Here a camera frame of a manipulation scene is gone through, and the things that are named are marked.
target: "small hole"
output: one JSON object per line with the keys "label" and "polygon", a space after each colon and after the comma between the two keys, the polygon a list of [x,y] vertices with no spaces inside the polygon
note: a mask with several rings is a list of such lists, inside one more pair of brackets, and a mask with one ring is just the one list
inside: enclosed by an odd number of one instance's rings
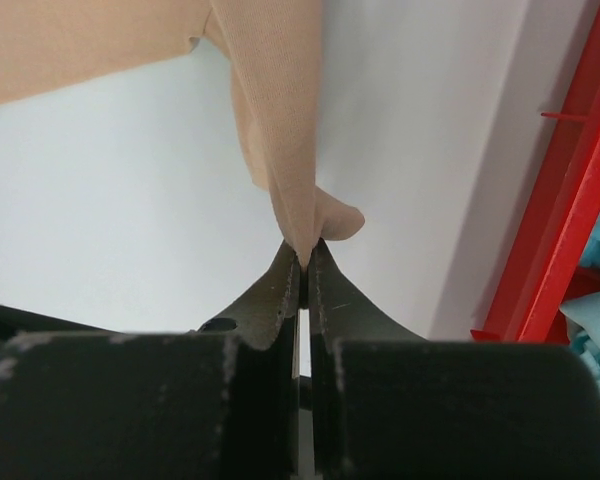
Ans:
{"label": "small hole", "polygon": [[212,318],[200,327],[201,332],[230,332],[235,330],[238,324],[232,318]]}

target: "white wall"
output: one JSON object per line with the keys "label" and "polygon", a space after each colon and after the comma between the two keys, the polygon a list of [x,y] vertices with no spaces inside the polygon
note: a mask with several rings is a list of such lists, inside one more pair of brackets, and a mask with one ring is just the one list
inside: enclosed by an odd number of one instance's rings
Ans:
{"label": "white wall", "polygon": [[[483,320],[596,3],[325,1],[319,180],[367,216],[332,250],[418,333]],[[0,107],[0,303],[189,330],[279,242],[206,43]]]}

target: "red metal frame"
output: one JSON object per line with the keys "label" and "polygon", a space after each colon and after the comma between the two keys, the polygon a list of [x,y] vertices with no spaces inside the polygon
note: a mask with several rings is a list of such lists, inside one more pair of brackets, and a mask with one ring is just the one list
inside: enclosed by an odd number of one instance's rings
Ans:
{"label": "red metal frame", "polygon": [[566,342],[560,304],[600,290],[578,261],[600,211],[600,7],[476,340]]}

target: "beige cloth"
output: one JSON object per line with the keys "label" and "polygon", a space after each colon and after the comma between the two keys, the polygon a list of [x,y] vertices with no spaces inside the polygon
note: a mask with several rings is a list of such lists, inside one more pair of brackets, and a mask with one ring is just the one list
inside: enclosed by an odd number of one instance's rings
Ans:
{"label": "beige cloth", "polygon": [[0,103],[188,53],[231,60],[240,144],[302,265],[364,224],[315,186],[322,0],[0,0]]}

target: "beige fabric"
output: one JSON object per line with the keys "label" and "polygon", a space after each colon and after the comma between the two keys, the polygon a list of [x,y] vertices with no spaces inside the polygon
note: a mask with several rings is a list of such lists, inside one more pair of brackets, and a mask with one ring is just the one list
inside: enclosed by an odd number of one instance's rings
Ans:
{"label": "beige fabric", "polygon": [[0,103],[182,55],[207,36],[232,64],[254,183],[306,265],[360,212],[315,186],[322,0],[0,0]]}

